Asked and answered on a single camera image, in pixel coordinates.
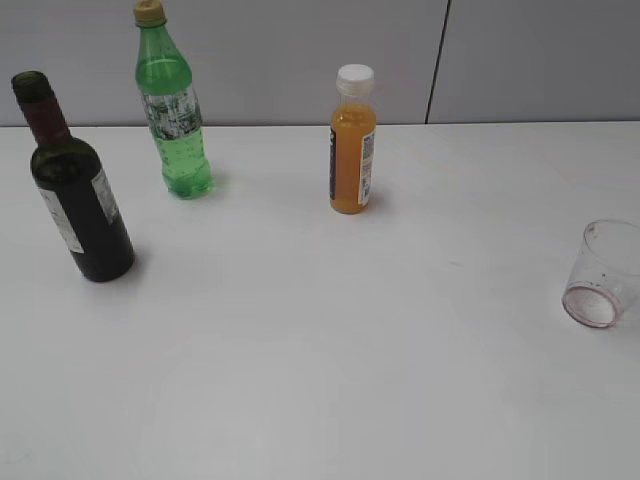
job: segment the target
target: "small plastic bottle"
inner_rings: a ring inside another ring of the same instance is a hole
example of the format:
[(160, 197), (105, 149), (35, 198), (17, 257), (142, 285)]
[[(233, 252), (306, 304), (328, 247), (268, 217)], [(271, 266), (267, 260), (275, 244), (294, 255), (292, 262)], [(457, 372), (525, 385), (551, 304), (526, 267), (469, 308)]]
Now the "small plastic bottle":
[(360, 213), (371, 190), (376, 113), (369, 106), (373, 70), (345, 65), (336, 86), (341, 102), (331, 117), (331, 206), (340, 213)]
[(134, 14), (140, 27), (136, 81), (162, 157), (164, 181), (181, 198), (198, 197), (211, 190), (213, 178), (191, 68), (169, 36), (160, 0), (140, 0)]

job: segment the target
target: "wine bottle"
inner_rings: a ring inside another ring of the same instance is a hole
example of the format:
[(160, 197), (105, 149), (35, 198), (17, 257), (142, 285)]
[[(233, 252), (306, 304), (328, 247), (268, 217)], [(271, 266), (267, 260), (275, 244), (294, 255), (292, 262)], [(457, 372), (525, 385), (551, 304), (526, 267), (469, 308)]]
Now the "wine bottle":
[(23, 72), (11, 85), (38, 144), (31, 174), (78, 268), (95, 282), (119, 277), (133, 247), (98, 154), (71, 136), (44, 74)]

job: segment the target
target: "bottle label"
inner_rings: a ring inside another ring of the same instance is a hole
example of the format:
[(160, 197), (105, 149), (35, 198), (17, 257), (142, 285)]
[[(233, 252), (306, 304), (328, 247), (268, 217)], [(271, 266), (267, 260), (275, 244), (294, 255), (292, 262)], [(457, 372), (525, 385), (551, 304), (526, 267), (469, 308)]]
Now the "bottle label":
[(91, 185), (93, 185), (93, 190), (96, 192), (98, 202), (100, 202), (100, 206), (102, 207), (104, 216), (107, 219), (107, 223), (111, 225), (113, 220), (118, 216), (118, 205), (116, 204), (116, 199), (113, 197), (113, 193), (111, 192), (107, 175), (104, 173), (102, 168), (91, 180)]
[(51, 216), (53, 217), (53, 221), (56, 222), (58, 226), (58, 230), (60, 230), (60, 234), (62, 238), (67, 243), (67, 247), (69, 250), (76, 253), (84, 253), (82, 249), (82, 245), (80, 244), (80, 240), (76, 236), (76, 232), (73, 230), (71, 226), (71, 222), (69, 221), (69, 217), (67, 217), (67, 213), (62, 208), (62, 204), (56, 195), (56, 192), (51, 190), (39, 189), (40, 195), (44, 199), (44, 203), (47, 205), (49, 212), (51, 212)]
[(172, 95), (143, 93), (142, 103), (154, 137), (177, 140), (202, 126), (198, 98), (192, 86)]
[(373, 164), (373, 142), (376, 131), (362, 137), (362, 157), (360, 160), (360, 185), (358, 187), (358, 204), (369, 202), (371, 190), (371, 165)]
[(331, 129), (331, 150), (329, 153), (329, 198), (336, 198), (336, 132)]

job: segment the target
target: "bottle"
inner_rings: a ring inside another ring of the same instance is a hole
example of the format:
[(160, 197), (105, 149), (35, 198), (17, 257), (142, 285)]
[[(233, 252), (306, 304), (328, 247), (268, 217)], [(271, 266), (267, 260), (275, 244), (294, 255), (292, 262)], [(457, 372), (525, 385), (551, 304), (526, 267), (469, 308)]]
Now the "bottle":
[(366, 65), (345, 65), (336, 86), (340, 105), (331, 117), (331, 206), (340, 213), (360, 213), (367, 207), (376, 114), (369, 106), (373, 70)]
[(159, 0), (141, 0), (134, 14), (140, 27), (136, 82), (162, 157), (164, 181), (178, 197), (199, 197), (211, 190), (213, 179), (191, 69), (167, 32)]
[(40, 72), (11, 80), (38, 147), (31, 174), (78, 268), (106, 282), (133, 264), (133, 248), (95, 150), (71, 136), (49, 81)]

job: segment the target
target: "cup rim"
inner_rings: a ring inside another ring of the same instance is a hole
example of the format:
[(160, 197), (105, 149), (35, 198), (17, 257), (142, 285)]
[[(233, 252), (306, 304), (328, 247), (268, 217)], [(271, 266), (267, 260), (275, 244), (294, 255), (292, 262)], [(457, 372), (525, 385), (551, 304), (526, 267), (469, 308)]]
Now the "cup rim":
[(640, 233), (640, 226), (636, 225), (635, 223), (632, 222), (627, 222), (626, 220), (618, 220), (615, 218), (602, 218), (600, 220), (594, 220), (593, 222), (590, 222), (584, 229), (584, 232), (582, 232), (582, 240), (584, 241), (585, 246), (587, 247), (587, 249), (589, 250), (589, 252), (591, 252), (591, 254), (596, 257), (599, 261), (601, 261), (604, 265), (607, 266), (607, 268), (610, 268), (612, 270), (617, 271), (618, 273), (621, 273), (623, 275), (629, 276), (629, 277), (640, 277), (640, 271), (638, 273), (632, 273), (628, 270), (625, 270), (622, 267), (619, 267), (618, 265), (613, 265), (610, 261), (608, 261), (606, 258), (604, 258), (602, 255), (598, 254), (589, 244), (589, 239), (587, 238), (587, 234), (590, 232), (590, 230), (592, 230), (596, 225), (602, 225), (602, 224), (610, 224), (610, 225), (626, 225), (628, 227), (632, 227), (633, 229), (635, 229), (638, 233)]

